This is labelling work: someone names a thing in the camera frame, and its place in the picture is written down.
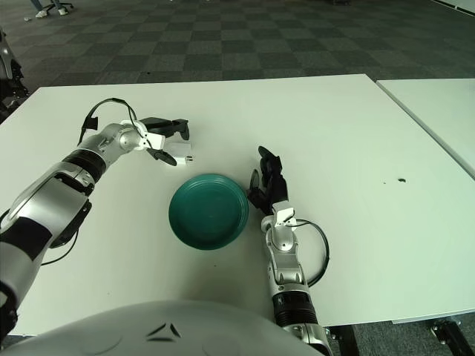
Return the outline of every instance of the chair leg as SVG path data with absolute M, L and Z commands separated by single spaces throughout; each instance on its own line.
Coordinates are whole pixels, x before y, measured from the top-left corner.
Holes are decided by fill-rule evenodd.
M 54 4 L 48 4 L 43 7 L 43 10 L 49 12 L 54 7 Z

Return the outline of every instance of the white power adapter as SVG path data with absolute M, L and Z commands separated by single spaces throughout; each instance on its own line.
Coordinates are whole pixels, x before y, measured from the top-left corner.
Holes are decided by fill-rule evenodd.
M 193 160 L 193 156 L 191 155 L 191 143 L 165 141 L 163 150 L 175 158 L 177 165 L 185 165 L 187 162 Z

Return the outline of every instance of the checkered carpet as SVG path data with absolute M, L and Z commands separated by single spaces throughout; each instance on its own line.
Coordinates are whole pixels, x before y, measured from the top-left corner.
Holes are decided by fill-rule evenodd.
M 30 89 L 366 73 L 475 76 L 475 18 L 429 0 L 0 0 Z

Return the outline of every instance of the green plate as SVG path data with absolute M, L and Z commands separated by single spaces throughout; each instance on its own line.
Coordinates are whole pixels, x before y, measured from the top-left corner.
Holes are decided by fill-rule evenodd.
M 186 245 L 215 250 L 246 226 L 249 206 L 238 184 L 219 174 L 203 174 L 183 184 L 171 198 L 170 226 Z

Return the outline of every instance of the white table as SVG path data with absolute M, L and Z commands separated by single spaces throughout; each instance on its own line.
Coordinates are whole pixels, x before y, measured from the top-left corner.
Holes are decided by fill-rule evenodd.
M 111 96 L 138 117 L 188 119 L 194 161 L 173 168 L 144 152 L 121 157 L 91 196 L 74 250 L 40 269 L 15 334 L 149 300 L 215 300 L 271 317 L 260 212 L 250 208 L 246 230 L 216 251 L 182 244 L 167 214 L 197 174 L 245 188 L 258 145 L 281 156 L 298 217 L 329 238 L 329 268 L 311 289 L 322 325 L 475 309 L 475 184 L 364 75 L 41 88 L 0 126 L 4 208 L 74 149 L 85 114 Z M 98 114 L 101 127 L 127 118 L 121 105 Z M 301 231 L 309 275 L 323 246 Z
M 378 85 L 475 179 L 475 79 L 380 80 Z

